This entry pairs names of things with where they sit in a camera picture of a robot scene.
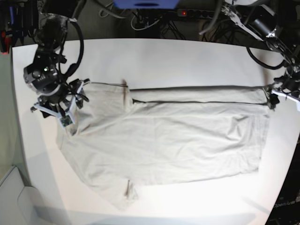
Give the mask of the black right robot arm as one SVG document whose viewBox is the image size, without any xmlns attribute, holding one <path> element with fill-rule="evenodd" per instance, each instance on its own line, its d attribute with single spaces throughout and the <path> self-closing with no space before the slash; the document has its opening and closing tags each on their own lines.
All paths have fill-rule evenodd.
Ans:
<svg viewBox="0 0 300 225">
<path fill-rule="evenodd" d="M 35 36 L 37 50 L 33 62 L 23 70 L 25 83 L 39 95 L 42 104 L 58 105 L 75 94 L 67 79 L 75 73 L 83 58 L 83 34 L 77 20 L 85 4 L 84 0 L 47 0 L 42 7 L 45 23 Z M 59 67 L 67 61 L 62 53 L 69 24 L 77 31 L 80 51 L 77 62 L 62 73 Z"/>
</svg>

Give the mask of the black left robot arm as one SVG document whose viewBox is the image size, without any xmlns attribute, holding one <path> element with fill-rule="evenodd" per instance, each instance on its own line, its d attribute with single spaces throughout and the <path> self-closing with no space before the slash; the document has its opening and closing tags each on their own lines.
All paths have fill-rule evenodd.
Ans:
<svg viewBox="0 0 300 225">
<path fill-rule="evenodd" d="M 218 0 L 214 15 L 209 25 L 203 28 L 199 35 L 203 36 L 218 22 L 220 14 L 224 14 L 236 26 L 255 40 L 262 41 L 273 52 L 283 56 L 283 62 L 270 66 L 257 59 L 247 48 L 249 56 L 266 69 L 277 70 L 286 68 L 283 76 L 276 80 L 278 88 L 284 94 L 299 96 L 300 94 L 300 37 L 295 32 L 295 26 L 281 20 L 280 14 L 274 12 L 267 1 L 257 0 L 250 5 L 233 5 Z"/>
</svg>

